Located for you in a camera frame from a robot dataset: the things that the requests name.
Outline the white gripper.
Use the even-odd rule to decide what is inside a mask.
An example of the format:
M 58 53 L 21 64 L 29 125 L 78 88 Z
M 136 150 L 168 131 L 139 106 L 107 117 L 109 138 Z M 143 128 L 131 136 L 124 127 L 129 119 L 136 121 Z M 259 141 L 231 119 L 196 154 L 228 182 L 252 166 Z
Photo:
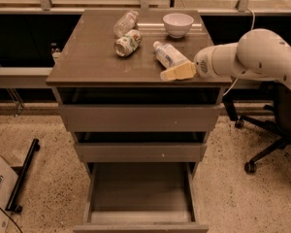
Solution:
M 196 70 L 202 78 L 238 78 L 242 74 L 242 65 L 237 59 L 236 43 L 204 48 L 195 55 L 194 64 L 185 62 L 168 68 L 160 74 L 160 78 L 163 81 L 191 79 L 195 76 Z

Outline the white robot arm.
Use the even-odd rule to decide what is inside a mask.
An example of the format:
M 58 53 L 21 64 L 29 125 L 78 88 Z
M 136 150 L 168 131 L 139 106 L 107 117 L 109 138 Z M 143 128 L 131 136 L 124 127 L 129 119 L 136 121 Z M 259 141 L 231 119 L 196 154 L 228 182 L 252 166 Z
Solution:
M 234 77 L 241 80 L 267 79 L 291 90 L 291 47 L 268 29 L 254 29 L 238 42 L 200 50 L 194 61 L 169 67 L 160 74 L 163 81 Z

